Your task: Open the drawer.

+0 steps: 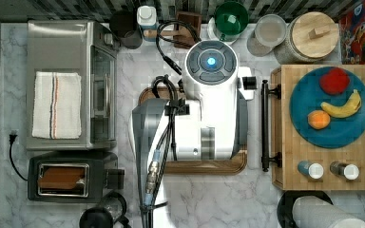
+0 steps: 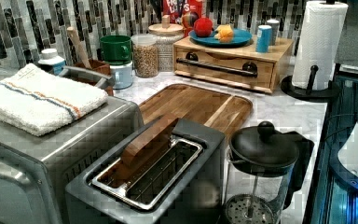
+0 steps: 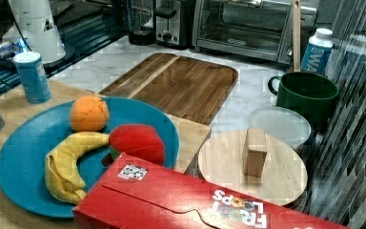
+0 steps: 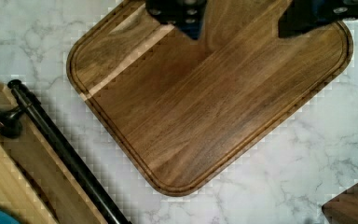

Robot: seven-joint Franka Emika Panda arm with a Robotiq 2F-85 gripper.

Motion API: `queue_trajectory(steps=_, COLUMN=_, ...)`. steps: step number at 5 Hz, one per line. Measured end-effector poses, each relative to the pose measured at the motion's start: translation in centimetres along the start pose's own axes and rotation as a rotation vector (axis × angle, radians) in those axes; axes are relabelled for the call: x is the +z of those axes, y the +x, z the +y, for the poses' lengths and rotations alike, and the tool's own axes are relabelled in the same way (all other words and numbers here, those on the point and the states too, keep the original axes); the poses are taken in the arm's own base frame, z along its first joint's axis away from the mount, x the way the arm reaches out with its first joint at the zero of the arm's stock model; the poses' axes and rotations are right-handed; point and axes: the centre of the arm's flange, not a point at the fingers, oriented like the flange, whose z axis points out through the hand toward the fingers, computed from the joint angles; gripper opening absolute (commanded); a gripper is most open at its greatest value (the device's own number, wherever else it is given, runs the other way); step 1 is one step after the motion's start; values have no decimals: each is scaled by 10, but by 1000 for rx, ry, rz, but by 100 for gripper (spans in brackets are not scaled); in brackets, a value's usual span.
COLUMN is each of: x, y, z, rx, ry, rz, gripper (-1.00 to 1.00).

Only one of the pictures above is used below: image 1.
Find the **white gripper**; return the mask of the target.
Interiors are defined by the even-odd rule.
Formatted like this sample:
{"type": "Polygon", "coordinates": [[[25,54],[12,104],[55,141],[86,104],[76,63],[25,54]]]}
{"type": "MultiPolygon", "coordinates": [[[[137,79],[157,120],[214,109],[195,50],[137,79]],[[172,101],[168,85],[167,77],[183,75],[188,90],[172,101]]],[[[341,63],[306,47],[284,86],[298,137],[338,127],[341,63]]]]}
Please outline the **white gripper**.
{"type": "Polygon", "coordinates": [[[253,100],[257,90],[257,78],[249,67],[240,66],[238,71],[239,92],[246,101],[253,100]]]}

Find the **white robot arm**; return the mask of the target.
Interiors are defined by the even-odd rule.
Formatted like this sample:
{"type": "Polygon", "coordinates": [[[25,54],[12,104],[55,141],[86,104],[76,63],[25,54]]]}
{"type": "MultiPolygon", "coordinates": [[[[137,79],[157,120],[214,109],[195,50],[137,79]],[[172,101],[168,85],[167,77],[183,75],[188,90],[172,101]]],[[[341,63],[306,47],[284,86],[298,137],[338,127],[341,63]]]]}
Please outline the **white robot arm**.
{"type": "Polygon", "coordinates": [[[156,77],[154,97],[138,104],[129,119],[143,228],[175,228],[167,211],[165,164],[226,161],[246,143],[247,102],[257,80],[221,41],[200,41],[188,50],[183,95],[169,78],[156,77]]]}

